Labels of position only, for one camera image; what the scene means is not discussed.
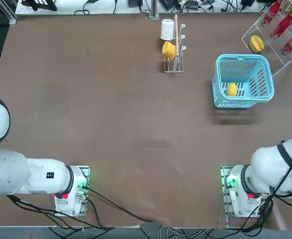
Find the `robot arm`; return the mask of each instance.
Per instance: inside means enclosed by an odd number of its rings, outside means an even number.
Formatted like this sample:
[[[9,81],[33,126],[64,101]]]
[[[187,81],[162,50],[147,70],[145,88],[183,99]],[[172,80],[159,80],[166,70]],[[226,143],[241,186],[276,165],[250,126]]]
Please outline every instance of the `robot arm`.
[[[10,127],[10,115],[0,100],[0,142]],[[55,209],[79,216],[87,178],[77,166],[65,166],[54,159],[26,158],[0,148],[0,195],[54,194]]]
[[[292,138],[276,146],[259,148],[250,165],[236,165],[226,185],[235,216],[248,215],[261,203],[261,194],[270,195],[292,166]],[[292,170],[277,191],[277,195],[292,192]]]

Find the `yellow fruit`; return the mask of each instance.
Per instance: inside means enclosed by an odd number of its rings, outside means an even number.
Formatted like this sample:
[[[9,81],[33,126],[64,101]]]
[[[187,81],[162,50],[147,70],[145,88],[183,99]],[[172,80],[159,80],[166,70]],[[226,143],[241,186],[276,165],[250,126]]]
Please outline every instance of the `yellow fruit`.
[[[237,86],[235,83],[230,82],[227,86],[227,96],[236,96],[237,95]]]
[[[251,50],[255,53],[260,53],[264,49],[264,42],[256,35],[250,38],[249,44]]]

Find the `table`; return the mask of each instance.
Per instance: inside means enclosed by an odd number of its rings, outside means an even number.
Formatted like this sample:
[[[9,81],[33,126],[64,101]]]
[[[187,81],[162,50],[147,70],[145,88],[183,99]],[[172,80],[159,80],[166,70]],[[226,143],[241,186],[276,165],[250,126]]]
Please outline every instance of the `table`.
[[[220,166],[250,163],[259,147],[292,137],[292,68],[269,103],[244,112],[213,107],[215,60],[247,53],[241,36],[259,16],[181,15],[183,74],[163,73],[160,21],[146,15],[21,18],[0,60],[0,99],[11,114],[1,146],[89,164],[91,187],[157,223],[216,227]],[[51,205],[46,195],[23,198]],[[107,226],[141,223],[93,201]],[[93,210],[85,220],[96,223]],[[34,225],[52,222],[0,196],[0,226]],[[265,227],[292,230],[292,208],[276,201]]]

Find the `yellow toy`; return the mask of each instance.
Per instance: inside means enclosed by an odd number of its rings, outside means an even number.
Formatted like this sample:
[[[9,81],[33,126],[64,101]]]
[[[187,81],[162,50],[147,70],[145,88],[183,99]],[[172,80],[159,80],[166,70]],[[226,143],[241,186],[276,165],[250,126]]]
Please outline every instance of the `yellow toy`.
[[[161,52],[163,55],[170,60],[173,59],[176,55],[176,46],[169,41],[166,41],[164,45],[162,46]]]
[[[250,48],[255,53],[260,53],[264,49],[264,42],[256,35],[253,35],[249,41]]]
[[[236,84],[230,82],[227,86],[227,96],[237,96],[237,91]]]

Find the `clear acrylic shelf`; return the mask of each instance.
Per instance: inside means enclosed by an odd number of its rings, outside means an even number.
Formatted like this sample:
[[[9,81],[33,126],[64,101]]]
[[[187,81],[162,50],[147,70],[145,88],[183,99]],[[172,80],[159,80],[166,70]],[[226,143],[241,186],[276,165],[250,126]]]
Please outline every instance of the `clear acrylic shelf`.
[[[283,55],[281,52],[283,46],[292,37],[292,25],[290,25],[288,29],[285,30],[284,33],[278,38],[278,40],[274,42],[270,39],[270,34],[274,31],[274,29],[280,23],[280,21],[282,20],[282,17],[280,14],[277,13],[269,25],[261,26],[260,22],[266,14],[267,13],[265,12],[250,27],[250,29],[243,35],[241,39],[245,43],[246,47],[252,53],[254,52],[250,49],[250,44],[249,44],[250,38],[253,35],[257,35],[262,39],[264,43],[264,49],[260,54],[262,54],[264,57],[267,58],[270,64],[272,76],[275,76],[277,73],[279,73],[279,71],[281,71],[284,67],[286,67],[292,62],[292,52],[288,55]]]

